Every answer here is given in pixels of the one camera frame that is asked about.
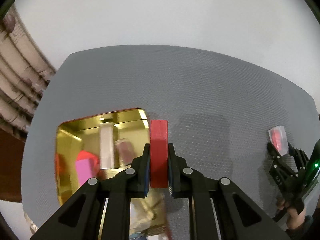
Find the right hand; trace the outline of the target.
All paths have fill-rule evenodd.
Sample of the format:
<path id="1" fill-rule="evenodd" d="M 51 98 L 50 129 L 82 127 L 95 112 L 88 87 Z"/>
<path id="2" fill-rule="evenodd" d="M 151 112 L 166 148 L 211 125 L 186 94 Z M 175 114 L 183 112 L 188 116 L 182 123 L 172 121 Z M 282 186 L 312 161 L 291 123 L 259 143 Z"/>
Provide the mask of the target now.
<path id="1" fill-rule="evenodd" d="M 284 197 L 277 198 L 276 206 L 278 211 L 285 210 L 288 214 L 286 222 L 288 232 L 307 231 L 313 223 L 313 218 L 306 215 L 306 208 L 298 213 L 296 208 Z"/>

